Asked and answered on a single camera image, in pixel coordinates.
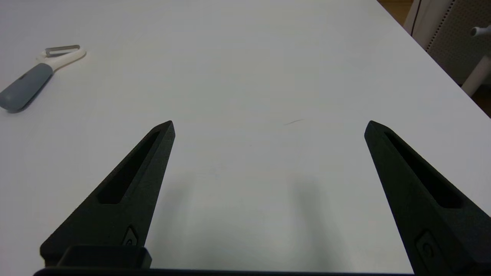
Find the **vegetable peeler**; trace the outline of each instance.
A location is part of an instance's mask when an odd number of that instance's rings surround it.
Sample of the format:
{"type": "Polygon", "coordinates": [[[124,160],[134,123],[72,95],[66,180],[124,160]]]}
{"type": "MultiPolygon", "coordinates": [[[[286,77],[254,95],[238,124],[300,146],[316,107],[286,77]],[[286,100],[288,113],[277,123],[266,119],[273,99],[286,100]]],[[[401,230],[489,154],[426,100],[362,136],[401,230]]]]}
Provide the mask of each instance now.
{"type": "Polygon", "coordinates": [[[38,64],[0,92],[0,107],[9,112],[25,109],[43,89],[54,72],[85,56],[80,45],[46,48],[37,58],[38,64]]]}

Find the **peeler blade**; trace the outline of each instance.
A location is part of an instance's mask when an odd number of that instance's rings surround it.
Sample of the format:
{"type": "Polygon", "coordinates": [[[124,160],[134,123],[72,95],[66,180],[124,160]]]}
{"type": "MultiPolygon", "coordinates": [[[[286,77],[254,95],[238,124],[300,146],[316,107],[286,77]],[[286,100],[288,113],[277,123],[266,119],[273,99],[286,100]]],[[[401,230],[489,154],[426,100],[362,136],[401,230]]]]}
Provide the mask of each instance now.
{"type": "Polygon", "coordinates": [[[78,49],[80,49],[80,45],[68,45],[68,46],[61,46],[61,47],[46,48],[46,57],[55,57],[55,56],[64,55],[76,51],[78,49]]]}

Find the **white table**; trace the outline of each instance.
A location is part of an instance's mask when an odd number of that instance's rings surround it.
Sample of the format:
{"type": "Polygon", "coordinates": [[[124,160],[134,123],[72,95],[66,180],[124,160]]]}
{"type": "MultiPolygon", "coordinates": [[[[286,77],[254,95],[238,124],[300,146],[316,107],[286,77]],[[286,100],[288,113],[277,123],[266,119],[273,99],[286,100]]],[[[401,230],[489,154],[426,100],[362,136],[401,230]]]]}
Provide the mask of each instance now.
{"type": "Polygon", "coordinates": [[[375,0],[3,1],[0,37],[2,88],[45,47],[88,52],[0,112],[2,275],[41,269],[41,243],[167,120],[153,267],[410,273],[369,120],[491,213],[489,118],[375,0]]]}

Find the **scratch mark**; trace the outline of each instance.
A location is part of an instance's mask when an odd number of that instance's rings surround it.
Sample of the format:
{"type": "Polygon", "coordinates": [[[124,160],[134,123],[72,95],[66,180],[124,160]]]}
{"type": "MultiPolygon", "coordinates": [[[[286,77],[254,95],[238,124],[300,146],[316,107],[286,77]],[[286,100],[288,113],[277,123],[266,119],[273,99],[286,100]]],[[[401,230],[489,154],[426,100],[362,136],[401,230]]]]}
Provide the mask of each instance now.
{"type": "Polygon", "coordinates": [[[293,124],[293,123],[296,123],[296,122],[300,122],[300,121],[303,121],[303,119],[300,119],[300,120],[295,120],[295,121],[293,121],[293,122],[289,122],[288,124],[284,124],[284,126],[287,126],[287,125],[289,125],[289,124],[293,124]]]}

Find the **peeler handle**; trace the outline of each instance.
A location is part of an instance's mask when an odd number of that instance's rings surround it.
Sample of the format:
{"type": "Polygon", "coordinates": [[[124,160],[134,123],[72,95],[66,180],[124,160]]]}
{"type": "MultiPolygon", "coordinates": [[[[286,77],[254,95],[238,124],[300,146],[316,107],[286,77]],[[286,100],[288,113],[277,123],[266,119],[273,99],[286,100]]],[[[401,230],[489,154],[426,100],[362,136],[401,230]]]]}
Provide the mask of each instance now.
{"type": "Polygon", "coordinates": [[[51,66],[45,63],[34,66],[0,92],[0,107],[10,112],[21,111],[43,89],[52,75],[51,66]]]}

